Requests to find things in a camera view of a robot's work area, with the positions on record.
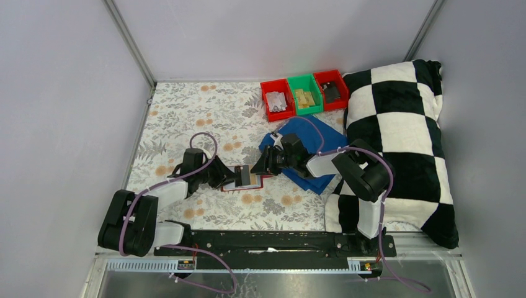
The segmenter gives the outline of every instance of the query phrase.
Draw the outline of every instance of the checkered pillow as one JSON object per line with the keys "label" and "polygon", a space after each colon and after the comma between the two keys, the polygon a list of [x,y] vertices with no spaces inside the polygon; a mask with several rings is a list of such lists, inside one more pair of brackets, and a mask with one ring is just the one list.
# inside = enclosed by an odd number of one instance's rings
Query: checkered pillow
{"label": "checkered pillow", "polygon": [[[345,74],[348,142],[366,141],[396,171],[385,220],[409,222],[437,244],[458,246],[440,127],[440,63],[415,60]],[[326,230],[350,232],[358,223],[358,199],[341,182],[326,204]]]}

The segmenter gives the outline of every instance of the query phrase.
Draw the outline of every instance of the plastic bin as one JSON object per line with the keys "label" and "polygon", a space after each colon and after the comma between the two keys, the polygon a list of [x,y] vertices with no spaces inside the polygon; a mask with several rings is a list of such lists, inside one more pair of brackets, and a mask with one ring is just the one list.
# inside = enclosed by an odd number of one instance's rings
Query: plastic bin
{"label": "plastic bin", "polygon": [[[267,109],[267,117],[269,122],[283,120],[296,116],[296,104],[294,97],[290,92],[290,87],[288,86],[286,79],[277,79],[275,81],[261,82],[261,93],[263,95],[263,101],[265,102],[265,108]],[[269,92],[281,92],[285,93],[285,100],[287,101],[287,108],[281,112],[271,112],[269,110],[269,103],[267,102],[267,93]]]}
{"label": "plastic bin", "polygon": [[[349,90],[345,85],[345,82],[338,70],[322,71],[320,73],[314,73],[314,78],[319,84],[319,90],[323,97],[323,110],[332,111],[336,109],[345,109],[349,101]],[[340,99],[336,99],[334,102],[328,104],[325,100],[325,94],[323,93],[322,85],[328,82],[335,82],[338,92],[340,92]]]}
{"label": "plastic bin", "polygon": [[[320,87],[318,86],[312,74],[305,74],[303,76],[293,76],[291,78],[287,78],[287,81],[288,85],[290,86],[292,96],[294,97],[294,101],[296,103],[296,115],[310,115],[323,112],[323,98],[321,96]],[[308,107],[306,109],[299,109],[298,100],[294,92],[294,90],[296,89],[310,91],[313,96],[314,103],[316,105]]]}

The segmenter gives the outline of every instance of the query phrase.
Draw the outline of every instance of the floral tablecloth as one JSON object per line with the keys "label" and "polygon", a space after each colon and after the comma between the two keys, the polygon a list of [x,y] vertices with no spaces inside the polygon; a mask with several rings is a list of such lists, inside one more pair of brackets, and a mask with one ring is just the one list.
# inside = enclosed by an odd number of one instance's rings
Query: floral tablecloth
{"label": "floral tablecloth", "polygon": [[[316,117],[343,132],[343,110]],[[190,137],[211,133],[227,166],[253,164],[257,146],[278,122],[268,122],[259,83],[158,83],[131,169],[127,189],[140,191],[166,179],[182,161]],[[194,147],[213,152],[205,136]],[[264,180],[262,189],[221,192],[201,185],[186,200],[159,211],[160,220],[178,220],[194,229],[324,230],[324,205],[340,177],[321,195],[304,191],[285,175]],[[390,223],[390,230],[415,230]]]}

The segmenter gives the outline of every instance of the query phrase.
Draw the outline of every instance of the gray wall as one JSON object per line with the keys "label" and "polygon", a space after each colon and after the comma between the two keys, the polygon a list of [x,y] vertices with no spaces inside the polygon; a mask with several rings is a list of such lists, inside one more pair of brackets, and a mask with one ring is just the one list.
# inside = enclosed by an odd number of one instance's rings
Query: gray wall
{"label": "gray wall", "polygon": [[400,62],[433,0],[116,0],[156,79],[269,79]]}
{"label": "gray wall", "polygon": [[444,71],[444,135],[460,246],[478,297],[523,297],[526,2],[449,0],[418,58]]}
{"label": "gray wall", "polygon": [[1,1],[0,297],[77,297],[148,87],[102,1]]}

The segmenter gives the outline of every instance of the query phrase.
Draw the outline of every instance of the blue cloth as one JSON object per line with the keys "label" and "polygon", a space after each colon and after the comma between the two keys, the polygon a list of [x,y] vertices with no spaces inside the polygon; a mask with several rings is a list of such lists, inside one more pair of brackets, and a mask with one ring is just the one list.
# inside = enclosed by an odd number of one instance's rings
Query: blue cloth
{"label": "blue cloth", "polygon": [[[311,115],[304,116],[304,118],[307,118],[310,121],[312,121],[312,123],[314,123],[314,125],[319,129],[319,131],[323,135],[323,138],[325,139],[325,144],[321,149],[322,152],[333,150],[338,147],[344,147],[347,145],[347,138],[341,133],[334,130],[332,127],[328,126],[327,124],[321,122],[320,120]],[[309,153],[312,154],[317,153],[316,150],[321,145],[321,139],[318,133],[305,120],[291,119],[278,132],[282,135],[286,135],[288,133],[295,133],[300,138],[301,142],[303,143],[303,146],[307,148],[307,151],[309,151]],[[263,152],[263,149],[266,145],[273,144],[274,140],[270,137],[270,133],[268,133],[263,138],[263,141],[261,141],[261,144],[259,145],[259,150]],[[300,178],[292,169],[284,169],[283,174],[289,177],[303,190],[306,191],[307,189],[310,189],[317,194],[321,194],[334,177],[334,175],[327,175],[314,179],[303,179]]]}

